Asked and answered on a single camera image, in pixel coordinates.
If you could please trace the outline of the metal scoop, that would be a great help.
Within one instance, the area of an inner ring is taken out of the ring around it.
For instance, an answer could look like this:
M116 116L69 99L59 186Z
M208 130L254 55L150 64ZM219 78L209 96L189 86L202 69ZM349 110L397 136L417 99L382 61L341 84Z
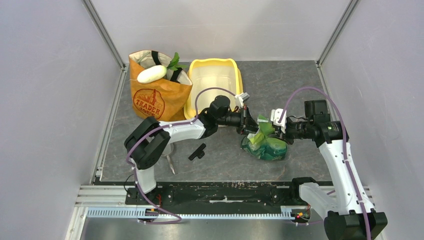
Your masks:
M169 143L165 147L165 149L163 150L161 156L164 157L164 158L166 158L172 174L175 175L176 174L176 171L175 171L174 163L173 163L173 161L171 159L171 155L172 155L173 151L174 151L174 144L173 143Z

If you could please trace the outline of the green litter bag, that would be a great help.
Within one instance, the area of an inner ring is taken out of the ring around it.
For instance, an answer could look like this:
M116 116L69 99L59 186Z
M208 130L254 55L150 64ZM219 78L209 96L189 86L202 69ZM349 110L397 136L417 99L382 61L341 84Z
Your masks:
M286 142L272 136L275 128L267 117L259 114L257 120L258 131L249 133L241 140L241 149L259 160L284 160L288 151Z

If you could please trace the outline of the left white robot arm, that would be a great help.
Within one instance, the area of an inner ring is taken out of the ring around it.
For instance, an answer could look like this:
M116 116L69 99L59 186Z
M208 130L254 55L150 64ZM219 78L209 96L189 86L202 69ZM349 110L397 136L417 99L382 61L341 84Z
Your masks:
M134 169L137 197L144 204L157 198L154 166L166 147L184 140L205 139L217 132L220 126L235 127L240 135L255 134L259 125L249 108L242 104L238 110L230 109L230 99L218 95L198 116L189 120L158 121L153 116L144 119L126 138L127 161Z

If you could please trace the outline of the black bag clip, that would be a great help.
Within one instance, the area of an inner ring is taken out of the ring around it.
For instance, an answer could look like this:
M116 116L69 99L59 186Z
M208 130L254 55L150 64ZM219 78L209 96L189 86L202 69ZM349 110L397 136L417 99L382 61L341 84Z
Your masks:
M201 159L205 156L204 149L206 148L206 144L202 143L189 157L190 161L193 161L195 158Z

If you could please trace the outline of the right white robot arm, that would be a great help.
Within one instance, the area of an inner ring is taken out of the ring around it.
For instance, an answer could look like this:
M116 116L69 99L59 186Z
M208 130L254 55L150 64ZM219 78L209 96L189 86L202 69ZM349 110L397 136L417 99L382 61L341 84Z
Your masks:
M282 108L271 111L276 135L287 144L312 140L323 156L334 186L331 197L312 178L293 179L289 200L308 203L323 219L329 240L374 240L387 226L384 212L377 212L364 189L353 161L346 130L333 121L326 100L304 103L305 117L293 121Z

